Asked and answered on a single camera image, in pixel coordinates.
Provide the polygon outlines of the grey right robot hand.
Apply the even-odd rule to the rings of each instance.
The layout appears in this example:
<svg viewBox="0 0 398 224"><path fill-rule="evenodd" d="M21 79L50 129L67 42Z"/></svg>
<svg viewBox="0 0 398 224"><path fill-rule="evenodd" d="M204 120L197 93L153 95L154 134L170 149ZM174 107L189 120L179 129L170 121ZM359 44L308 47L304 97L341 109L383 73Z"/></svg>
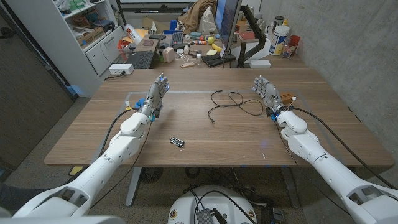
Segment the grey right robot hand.
<svg viewBox="0 0 398 224"><path fill-rule="evenodd" d="M279 91L263 76L260 75L254 79L254 87L252 89L264 100L268 117L273 116L276 118L286 109Z"/></svg>

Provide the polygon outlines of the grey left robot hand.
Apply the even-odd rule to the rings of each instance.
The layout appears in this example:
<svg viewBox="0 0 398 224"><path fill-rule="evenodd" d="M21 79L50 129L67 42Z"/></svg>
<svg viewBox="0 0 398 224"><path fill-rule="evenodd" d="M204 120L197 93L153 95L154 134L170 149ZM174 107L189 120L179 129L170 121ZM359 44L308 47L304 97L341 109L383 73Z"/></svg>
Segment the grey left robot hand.
<svg viewBox="0 0 398 224"><path fill-rule="evenodd" d="M161 73L146 93L140 112L152 121L158 118L163 107L162 99L169 89L168 78Z"/></svg>

